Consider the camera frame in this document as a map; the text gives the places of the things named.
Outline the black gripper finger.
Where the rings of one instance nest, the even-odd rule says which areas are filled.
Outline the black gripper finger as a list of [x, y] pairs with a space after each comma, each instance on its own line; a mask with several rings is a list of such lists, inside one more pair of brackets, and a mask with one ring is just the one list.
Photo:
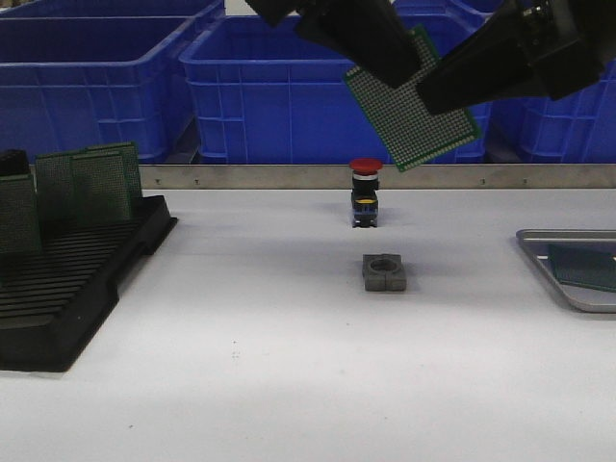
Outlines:
[[421, 68], [421, 58], [389, 1], [303, 1], [295, 32], [336, 51], [396, 89]]
[[296, 12], [301, 4], [300, 0], [246, 0], [245, 2], [271, 27], [276, 27], [288, 15]]

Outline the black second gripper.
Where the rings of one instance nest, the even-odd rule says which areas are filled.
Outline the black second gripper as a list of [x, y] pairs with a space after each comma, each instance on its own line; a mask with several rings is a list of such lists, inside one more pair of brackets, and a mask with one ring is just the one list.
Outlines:
[[432, 115], [517, 97], [558, 100], [615, 60], [613, 1], [504, 1], [417, 84]]

